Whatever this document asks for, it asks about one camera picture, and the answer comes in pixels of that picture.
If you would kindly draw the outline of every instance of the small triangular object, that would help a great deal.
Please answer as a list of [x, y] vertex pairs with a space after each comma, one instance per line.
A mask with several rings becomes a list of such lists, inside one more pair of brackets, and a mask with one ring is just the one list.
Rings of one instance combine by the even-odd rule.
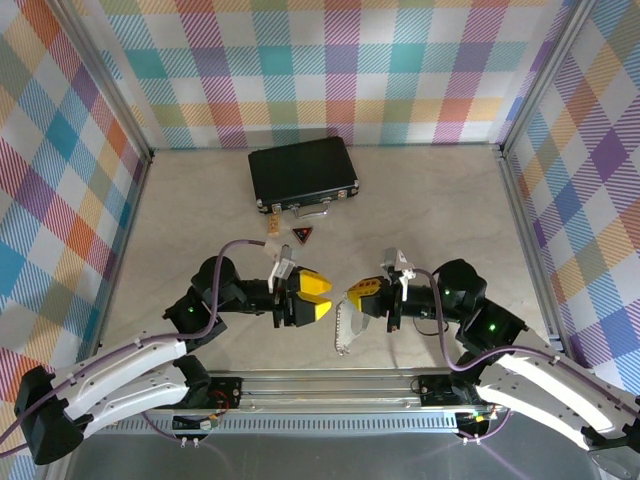
[[304, 245], [309, 240], [311, 236], [311, 232], [313, 232], [313, 227], [302, 227], [302, 228], [292, 228], [293, 234], [296, 236], [298, 241]]

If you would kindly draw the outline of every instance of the colorful plaid wall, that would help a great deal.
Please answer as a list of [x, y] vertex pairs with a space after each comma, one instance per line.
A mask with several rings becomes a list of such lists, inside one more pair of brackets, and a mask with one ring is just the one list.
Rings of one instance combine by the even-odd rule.
[[350, 144], [495, 141], [568, 11], [562, 0], [74, 3], [150, 143], [171, 148], [327, 130]]
[[[88, 353], [142, 163], [44, 0], [0, 0], [0, 11], [4, 431], [25, 371]], [[0, 460], [0, 478], [33, 471], [28, 456]]]
[[600, 0], [515, 148], [583, 364], [640, 394], [640, 1]]

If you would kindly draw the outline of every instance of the black briefcase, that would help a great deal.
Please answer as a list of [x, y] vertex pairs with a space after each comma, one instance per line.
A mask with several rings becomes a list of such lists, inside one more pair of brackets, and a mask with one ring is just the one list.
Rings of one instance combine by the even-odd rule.
[[[332, 201], [358, 194], [358, 177], [340, 137], [252, 152], [249, 168], [262, 213], [292, 210], [298, 218], [326, 215]], [[309, 205], [322, 205], [322, 210], [300, 212]]]

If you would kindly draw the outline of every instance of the beige floor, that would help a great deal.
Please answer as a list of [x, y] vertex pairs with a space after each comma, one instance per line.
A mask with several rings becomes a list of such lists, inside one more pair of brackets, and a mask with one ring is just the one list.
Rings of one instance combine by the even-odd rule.
[[[435, 269], [463, 257], [489, 284], [487, 295], [544, 334], [540, 311], [493, 153], [489, 147], [352, 148], [360, 194], [331, 206], [313, 225], [300, 264], [332, 280], [330, 297], [359, 279], [380, 275], [382, 251], [401, 248], [416, 266]], [[235, 238], [266, 237], [255, 207], [246, 151], [163, 151], [151, 167], [135, 230], [105, 332], [107, 346], [160, 319], [181, 297], [200, 264]], [[243, 278], [266, 278], [270, 261], [257, 247], [230, 253]], [[340, 357], [335, 315], [301, 329], [274, 329], [271, 316], [224, 315], [229, 330], [202, 347], [211, 369], [439, 366], [435, 338], [419, 336], [410, 320], [386, 333], [377, 320]], [[431, 322], [421, 324], [434, 331]]]

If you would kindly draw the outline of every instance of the briefcase handle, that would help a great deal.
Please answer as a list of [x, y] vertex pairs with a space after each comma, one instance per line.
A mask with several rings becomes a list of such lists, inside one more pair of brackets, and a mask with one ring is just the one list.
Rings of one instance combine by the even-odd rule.
[[330, 198], [323, 198], [322, 199], [322, 204], [324, 205], [324, 210], [321, 210], [319, 212], [309, 212], [309, 213], [305, 213], [303, 215], [300, 215], [300, 205], [298, 205], [298, 204], [291, 205], [291, 207], [289, 207], [289, 209], [293, 210], [293, 214], [296, 216], [296, 218], [321, 217], [321, 216], [326, 215], [327, 213], [329, 213], [329, 205], [331, 204], [331, 199]]

